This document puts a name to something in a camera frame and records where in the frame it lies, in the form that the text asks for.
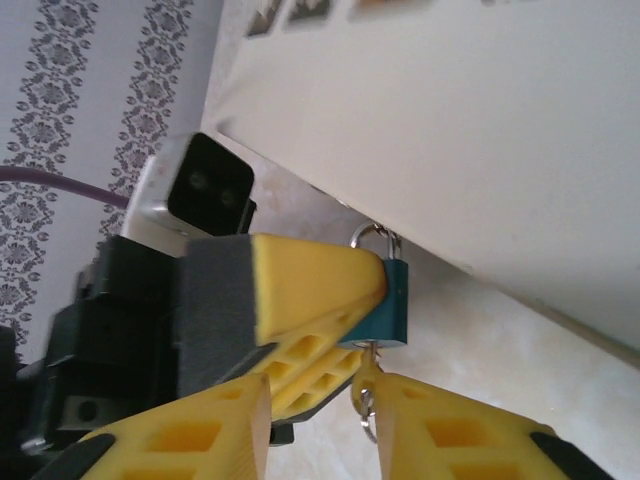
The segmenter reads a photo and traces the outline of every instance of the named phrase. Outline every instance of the padlock shackle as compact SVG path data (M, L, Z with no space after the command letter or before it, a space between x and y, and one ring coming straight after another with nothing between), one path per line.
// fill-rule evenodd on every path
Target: padlock shackle
M387 227L373 221L363 223L355 232L353 232L353 235L351 235L351 239L349 240L349 246L351 248L358 248L362 237L371 232L376 232L381 237L387 237L387 256L389 259L400 259L402 252L402 238Z

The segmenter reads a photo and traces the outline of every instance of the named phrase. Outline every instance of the yellow plastic piece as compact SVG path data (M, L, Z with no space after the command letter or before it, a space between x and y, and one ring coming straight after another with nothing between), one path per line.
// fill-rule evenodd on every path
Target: yellow plastic piece
M96 430L116 443L83 480L263 479L269 381L245 375Z
M368 356L363 357L367 364ZM565 480L529 438L553 430L519 415L365 365L383 480Z
M252 372L269 375L273 420L320 404L359 366L360 352L335 344L386 293L382 260L372 252L254 235L256 340L277 348Z

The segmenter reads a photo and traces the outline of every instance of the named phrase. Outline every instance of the cable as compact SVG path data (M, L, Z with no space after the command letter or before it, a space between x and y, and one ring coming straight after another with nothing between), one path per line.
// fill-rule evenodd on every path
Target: cable
M127 197L118 195L117 193L35 168L0 166L0 182L28 182L37 185L46 185L47 187L82 195L83 197L92 198L93 200L108 203L109 205L122 209L126 209L129 204Z

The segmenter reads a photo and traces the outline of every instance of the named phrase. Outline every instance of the padlock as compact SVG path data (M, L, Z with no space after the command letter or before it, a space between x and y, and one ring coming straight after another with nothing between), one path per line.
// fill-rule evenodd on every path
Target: padlock
M375 342L380 348L407 344L409 265L400 260L402 240L382 225L368 222L354 232L351 247L358 248L361 238L372 231L386 236L388 241L388 258L384 260L387 294L380 304L340 340L338 346L342 348L362 348L371 342Z

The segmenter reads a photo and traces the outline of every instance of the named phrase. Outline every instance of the marble floor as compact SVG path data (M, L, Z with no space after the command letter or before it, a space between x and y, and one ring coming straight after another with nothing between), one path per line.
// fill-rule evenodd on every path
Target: marble floor
M208 112L248 24L253 2L226 2ZM255 232L344 244L364 220L253 152L227 142L256 172ZM365 247L383 252L382 242ZM640 373L521 303L406 244L408 347L385 353L385 370L417 378L551 425L617 479L640 478ZM296 427L294 445L269 452L268 479L380 478L377 451L346 392Z

